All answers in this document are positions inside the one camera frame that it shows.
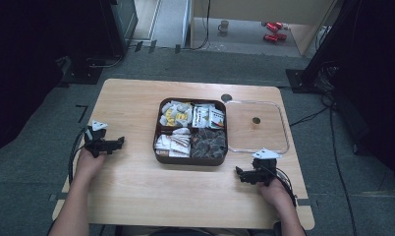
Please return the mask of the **black metal stand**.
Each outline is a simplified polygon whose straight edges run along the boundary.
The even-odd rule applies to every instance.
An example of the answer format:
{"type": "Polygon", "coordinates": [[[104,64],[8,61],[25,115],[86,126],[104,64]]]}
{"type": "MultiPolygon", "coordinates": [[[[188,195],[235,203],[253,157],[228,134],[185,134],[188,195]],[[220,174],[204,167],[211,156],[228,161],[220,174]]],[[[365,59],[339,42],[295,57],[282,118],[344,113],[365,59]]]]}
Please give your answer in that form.
{"type": "Polygon", "coordinates": [[[318,46],[304,70],[287,69],[286,76],[293,93],[325,93],[332,90],[320,79],[325,71],[339,67],[348,57],[354,42],[359,11],[363,0],[345,0],[333,27],[318,46]]]}

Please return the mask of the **black stand base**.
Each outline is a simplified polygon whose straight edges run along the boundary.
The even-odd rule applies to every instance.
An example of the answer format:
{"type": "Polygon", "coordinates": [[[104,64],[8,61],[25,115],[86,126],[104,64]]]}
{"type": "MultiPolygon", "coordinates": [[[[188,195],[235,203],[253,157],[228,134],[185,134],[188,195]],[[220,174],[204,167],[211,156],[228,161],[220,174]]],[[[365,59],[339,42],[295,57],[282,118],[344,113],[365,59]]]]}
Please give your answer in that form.
{"type": "Polygon", "coordinates": [[[89,65],[84,57],[78,55],[63,57],[57,64],[63,72],[58,84],[60,88],[67,88],[70,84],[96,85],[102,72],[100,67],[89,65]]]}

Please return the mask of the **pile of white yellow packets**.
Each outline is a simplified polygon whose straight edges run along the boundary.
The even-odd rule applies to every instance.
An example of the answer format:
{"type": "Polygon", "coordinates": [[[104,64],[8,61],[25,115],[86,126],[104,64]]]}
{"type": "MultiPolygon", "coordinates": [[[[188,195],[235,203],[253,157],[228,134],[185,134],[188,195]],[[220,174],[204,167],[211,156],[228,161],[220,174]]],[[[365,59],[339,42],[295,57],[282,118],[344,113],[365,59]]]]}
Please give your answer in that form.
{"type": "Polygon", "coordinates": [[[167,127],[188,127],[193,119],[193,106],[188,102],[171,100],[161,108],[159,123],[167,127]]]}

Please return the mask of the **pile of white printed sachets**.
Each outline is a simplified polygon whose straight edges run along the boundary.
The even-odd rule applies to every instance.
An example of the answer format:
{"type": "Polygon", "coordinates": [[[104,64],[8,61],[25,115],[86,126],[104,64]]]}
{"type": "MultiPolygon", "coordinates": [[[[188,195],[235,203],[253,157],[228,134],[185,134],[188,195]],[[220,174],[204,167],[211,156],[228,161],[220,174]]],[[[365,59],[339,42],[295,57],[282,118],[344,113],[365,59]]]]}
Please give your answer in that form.
{"type": "Polygon", "coordinates": [[[194,128],[224,129],[225,114],[214,104],[197,104],[193,110],[194,128]]]}

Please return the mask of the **dark cabinet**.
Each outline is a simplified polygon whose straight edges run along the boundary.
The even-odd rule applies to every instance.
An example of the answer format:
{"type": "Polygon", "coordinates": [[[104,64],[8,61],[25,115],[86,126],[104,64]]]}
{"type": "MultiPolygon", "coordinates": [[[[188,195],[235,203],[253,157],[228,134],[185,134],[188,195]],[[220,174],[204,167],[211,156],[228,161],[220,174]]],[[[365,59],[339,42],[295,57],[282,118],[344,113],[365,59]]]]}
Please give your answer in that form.
{"type": "Polygon", "coordinates": [[[124,56],[138,24],[134,0],[100,0],[113,56],[124,56]]]}

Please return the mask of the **brown four-compartment box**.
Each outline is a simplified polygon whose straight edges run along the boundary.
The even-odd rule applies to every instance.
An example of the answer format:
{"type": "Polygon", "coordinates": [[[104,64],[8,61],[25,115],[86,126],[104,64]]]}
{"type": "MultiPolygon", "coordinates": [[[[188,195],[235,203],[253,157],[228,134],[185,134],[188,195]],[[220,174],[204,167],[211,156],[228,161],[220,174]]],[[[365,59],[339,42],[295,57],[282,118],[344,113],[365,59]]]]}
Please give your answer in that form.
{"type": "Polygon", "coordinates": [[[159,105],[153,149],[165,164],[221,165],[228,152],[225,105],[218,100],[165,98],[159,105]]]}

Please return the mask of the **pile of dark wrapped snacks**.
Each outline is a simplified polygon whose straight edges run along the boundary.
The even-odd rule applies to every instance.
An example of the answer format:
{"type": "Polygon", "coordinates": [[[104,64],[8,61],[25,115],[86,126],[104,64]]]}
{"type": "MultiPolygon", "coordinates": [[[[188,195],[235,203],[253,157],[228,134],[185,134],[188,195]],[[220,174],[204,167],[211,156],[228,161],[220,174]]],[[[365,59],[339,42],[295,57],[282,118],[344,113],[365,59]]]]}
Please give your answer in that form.
{"type": "Polygon", "coordinates": [[[222,130],[199,129],[192,134],[191,157],[192,158],[223,158],[227,152],[225,132],[222,130]]]}

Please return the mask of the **pile of white brown packets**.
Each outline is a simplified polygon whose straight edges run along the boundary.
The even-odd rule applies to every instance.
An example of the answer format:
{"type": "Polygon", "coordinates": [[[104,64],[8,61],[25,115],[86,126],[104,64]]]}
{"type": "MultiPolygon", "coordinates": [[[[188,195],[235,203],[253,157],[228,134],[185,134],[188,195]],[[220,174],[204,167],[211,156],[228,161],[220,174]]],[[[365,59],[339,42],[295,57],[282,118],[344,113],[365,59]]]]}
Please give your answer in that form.
{"type": "Polygon", "coordinates": [[[191,154],[191,131],[179,128],[170,134],[161,134],[154,144],[155,153],[160,156],[189,157],[191,154]]]}

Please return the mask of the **person's right hand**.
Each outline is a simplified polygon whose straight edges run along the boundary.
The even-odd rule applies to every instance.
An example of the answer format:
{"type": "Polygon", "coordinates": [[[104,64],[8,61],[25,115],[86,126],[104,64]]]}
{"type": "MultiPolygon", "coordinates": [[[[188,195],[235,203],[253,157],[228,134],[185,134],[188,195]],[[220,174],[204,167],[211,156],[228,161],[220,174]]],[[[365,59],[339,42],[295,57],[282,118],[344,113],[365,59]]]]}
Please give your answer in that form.
{"type": "Polygon", "coordinates": [[[258,183],[257,186],[261,195],[274,206],[278,212],[290,212],[295,209],[291,197],[279,180],[274,179],[268,185],[258,183]]]}

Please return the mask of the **person's dark clothing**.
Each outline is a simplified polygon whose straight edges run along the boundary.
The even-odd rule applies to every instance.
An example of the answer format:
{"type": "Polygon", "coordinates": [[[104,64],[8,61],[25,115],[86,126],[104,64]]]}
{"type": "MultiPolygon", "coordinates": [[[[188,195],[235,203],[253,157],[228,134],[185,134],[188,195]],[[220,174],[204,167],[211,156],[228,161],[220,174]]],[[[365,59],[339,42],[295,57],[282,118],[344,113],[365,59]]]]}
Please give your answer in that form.
{"type": "Polygon", "coordinates": [[[282,236],[280,229],[117,226],[115,236],[282,236]]]}

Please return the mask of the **black curtain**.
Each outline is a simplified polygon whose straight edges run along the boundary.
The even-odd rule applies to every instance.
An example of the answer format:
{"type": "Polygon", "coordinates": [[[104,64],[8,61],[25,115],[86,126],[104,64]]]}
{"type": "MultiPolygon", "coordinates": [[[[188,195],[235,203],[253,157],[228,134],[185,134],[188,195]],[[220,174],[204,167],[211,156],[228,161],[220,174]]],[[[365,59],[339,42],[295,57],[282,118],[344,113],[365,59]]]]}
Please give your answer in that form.
{"type": "Polygon", "coordinates": [[[0,148],[15,139],[63,77],[57,60],[85,62],[101,0],[0,0],[0,148]]]}
{"type": "Polygon", "coordinates": [[[395,0],[358,0],[338,41],[335,86],[367,124],[361,144],[395,176],[395,0]]]}

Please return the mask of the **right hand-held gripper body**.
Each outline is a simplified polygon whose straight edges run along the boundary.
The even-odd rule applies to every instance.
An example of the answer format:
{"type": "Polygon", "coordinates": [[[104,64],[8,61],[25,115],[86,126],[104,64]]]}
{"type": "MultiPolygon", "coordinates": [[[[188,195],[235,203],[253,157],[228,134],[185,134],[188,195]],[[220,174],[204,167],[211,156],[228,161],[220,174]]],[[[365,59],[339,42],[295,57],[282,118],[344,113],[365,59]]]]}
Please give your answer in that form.
{"type": "Polygon", "coordinates": [[[252,154],[254,170],[261,175],[260,182],[263,182],[265,186],[277,177],[276,164],[277,159],[281,157],[281,154],[263,148],[252,154]]]}

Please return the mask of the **clear plastic lid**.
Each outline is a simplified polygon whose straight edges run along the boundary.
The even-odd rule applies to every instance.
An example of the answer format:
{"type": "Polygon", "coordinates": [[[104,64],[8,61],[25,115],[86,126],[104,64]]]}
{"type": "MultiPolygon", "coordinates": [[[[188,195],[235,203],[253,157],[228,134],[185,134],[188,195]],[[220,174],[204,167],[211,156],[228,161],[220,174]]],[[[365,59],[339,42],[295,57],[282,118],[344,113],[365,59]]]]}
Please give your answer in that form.
{"type": "Polygon", "coordinates": [[[266,148],[284,154],[290,148],[284,115],[278,104],[230,100],[225,107],[230,151],[253,153],[266,148]]]}

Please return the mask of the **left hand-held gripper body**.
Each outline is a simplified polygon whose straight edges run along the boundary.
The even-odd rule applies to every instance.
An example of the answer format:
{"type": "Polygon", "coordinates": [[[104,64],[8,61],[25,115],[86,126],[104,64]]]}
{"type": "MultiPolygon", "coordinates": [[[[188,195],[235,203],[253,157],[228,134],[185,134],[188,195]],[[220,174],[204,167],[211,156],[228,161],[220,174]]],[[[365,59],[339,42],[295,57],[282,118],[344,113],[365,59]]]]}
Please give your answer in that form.
{"type": "Polygon", "coordinates": [[[98,157],[103,151],[106,151],[108,154],[113,152],[111,143],[105,140],[106,127],[106,123],[93,120],[85,130],[84,148],[90,151],[94,157],[98,157]]]}

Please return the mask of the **person's left hand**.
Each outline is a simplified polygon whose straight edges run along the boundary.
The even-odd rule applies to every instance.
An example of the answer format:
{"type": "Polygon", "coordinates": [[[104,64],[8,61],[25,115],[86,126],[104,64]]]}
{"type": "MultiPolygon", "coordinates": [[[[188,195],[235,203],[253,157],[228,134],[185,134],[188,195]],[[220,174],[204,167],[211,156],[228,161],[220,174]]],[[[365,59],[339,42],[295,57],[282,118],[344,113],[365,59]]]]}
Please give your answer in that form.
{"type": "Polygon", "coordinates": [[[89,183],[99,172],[107,157],[105,152],[101,152],[98,157],[83,148],[80,151],[74,180],[81,183],[89,183]]]}

